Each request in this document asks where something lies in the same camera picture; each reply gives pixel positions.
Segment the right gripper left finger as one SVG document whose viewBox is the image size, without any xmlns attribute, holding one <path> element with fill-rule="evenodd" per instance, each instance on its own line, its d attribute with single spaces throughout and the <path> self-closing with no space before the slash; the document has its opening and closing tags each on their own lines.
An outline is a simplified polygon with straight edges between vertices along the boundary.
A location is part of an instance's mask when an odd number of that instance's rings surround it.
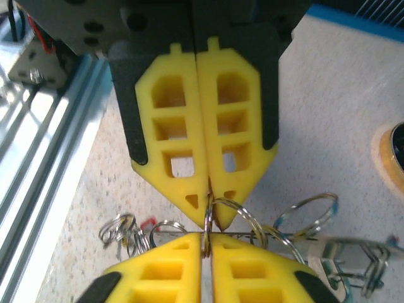
<svg viewBox="0 0 404 303">
<path fill-rule="evenodd" d="M 182 236 L 107 268 L 76 301 L 200 302 L 200 236 Z"/>
</svg>

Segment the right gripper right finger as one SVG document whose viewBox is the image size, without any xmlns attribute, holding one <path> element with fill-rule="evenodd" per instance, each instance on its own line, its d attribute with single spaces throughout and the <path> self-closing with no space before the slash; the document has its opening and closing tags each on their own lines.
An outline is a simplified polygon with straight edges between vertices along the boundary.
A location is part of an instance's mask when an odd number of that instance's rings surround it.
<svg viewBox="0 0 404 303">
<path fill-rule="evenodd" d="M 227 235 L 211 236 L 215 302 L 338 302 L 305 264 Z"/>
</svg>

